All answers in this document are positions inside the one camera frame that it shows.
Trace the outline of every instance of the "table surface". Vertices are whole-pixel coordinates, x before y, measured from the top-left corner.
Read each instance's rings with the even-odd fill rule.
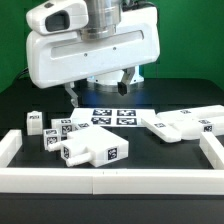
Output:
[[[144,87],[125,96],[76,84],[83,108],[155,109],[156,113],[224,105],[224,92],[203,79],[147,79]],[[10,129],[22,129],[23,146],[9,167],[55,167],[68,169],[58,152],[43,148],[42,136],[26,136],[26,115],[44,113],[45,128],[53,118],[70,117],[73,106],[64,88],[39,89],[29,79],[21,79],[0,94],[0,136]],[[109,127],[109,131],[129,141],[129,157],[100,168],[212,169],[199,148],[199,140],[168,144],[146,128]],[[224,136],[218,137],[224,144]],[[89,163],[74,167],[93,168]],[[92,223],[218,223],[224,217],[223,196],[187,195],[41,195],[0,194],[0,217],[8,223],[92,222]]]

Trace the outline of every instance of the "white cube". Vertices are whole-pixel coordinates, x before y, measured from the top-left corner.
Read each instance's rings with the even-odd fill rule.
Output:
[[[27,134],[42,135],[43,132],[43,116],[42,112],[33,111],[27,113]]]
[[[51,127],[53,129],[58,129],[62,137],[67,137],[69,132],[77,130],[70,118],[52,119]]]
[[[47,150],[49,144],[54,144],[61,141],[61,133],[58,129],[45,129],[44,135],[44,148]]]

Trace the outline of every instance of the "white plastic part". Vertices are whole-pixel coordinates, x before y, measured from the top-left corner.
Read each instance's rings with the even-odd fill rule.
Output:
[[[54,152],[54,151],[61,150],[61,142],[56,142],[56,143],[49,144],[47,146],[46,150],[48,150],[49,152]]]
[[[157,117],[143,117],[142,124],[165,142],[181,141],[181,132],[175,130],[172,126]]]
[[[93,194],[224,194],[224,171],[221,170],[113,171],[93,177]]]
[[[58,129],[62,137],[67,137],[67,133],[75,131],[76,127],[70,118],[52,119],[52,129]]]
[[[201,133],[200,147],[214,169],[224,170],[224,147],[213,133]]]
[[[78,155],[75,157],[72,157],[70,159],[66,160],[66,165],[68,167],[70,166],[77,166],[86,162],[90,162],[93,159],[93,155],[91,152],[87,152],[85,154],[82,155]]]
[[[201,132],[212,132],[215,136],[224,134],[224,116],[180,121],[173,127],[181,133],[182,139],[199,139]]]
[[[113,169],[110,171],[1,168],[0,192],[224,195],[223,170]]]
[[[91,156],[88,154],[87,157],[91,157],[91,160],[88,161],[99,167],[128,157],[128,141],[99,126],[70,132],[67,137],[68,140],[61,141],[61,156],[65,160],[90,153]],[[80,163],[82,159],[79,159],[70,160],[68,164]]]
[[[0,142],[0,167],[7,167],[22,146],[21,130],[10,130]]]
[[[0,192],[92,194],[93,176],[100,173],[93,169],[2,168]]]
[[[75,156],[85,154],[86,152],[87,147],[83,139],[80,139],[80,141],[73,141],[71,139],[63,141],[61,144],[61,158],[64,160],[74,158]]]
[[[58,129],[45,129],[43,137],[45,150],[47,150],[48,145],[61,141],[61,134]]]
[[[33,111],[27,113],[26,124],[28,135],[42,135],[43,134],[42,112]]]
[[[76,31],[47,36],[32,31],[27,39],[30,77],[40,88],[154,62],[159,54],[155,7],[123,13],[109,38],[87,43]]]
[[[218,116],[224,116],[224,107],[222,105],[173,110],[157,114],[158,118],[170,125],[177,121],[190,121]]]
[[[51,32],[46,29],[46,19],[58,12],[65,12],[68,15],[69,27],[66,30]],[[30,10],[26,15],[26,19],[29,27],[41,35],[80,29],[86,26],[89,21],[87,6],[83,0],[50,0]]]

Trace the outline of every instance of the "green background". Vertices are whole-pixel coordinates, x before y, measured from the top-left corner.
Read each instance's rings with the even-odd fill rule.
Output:
[[[43,0],[1,0],[0,92],[27,67],[25,14]],[[161,54],[146,78],[203,78],[224,89],[224,0],[154,0]]]

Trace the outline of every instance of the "l-shaped white block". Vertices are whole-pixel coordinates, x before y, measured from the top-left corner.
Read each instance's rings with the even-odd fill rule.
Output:
[[[0,142],[0,167],[9,165],[19,148],[22,146],[21,130],[10,130]]]
[[[224,147],[212,132],[202,132],[200,148],[214,169],[224,170]]]

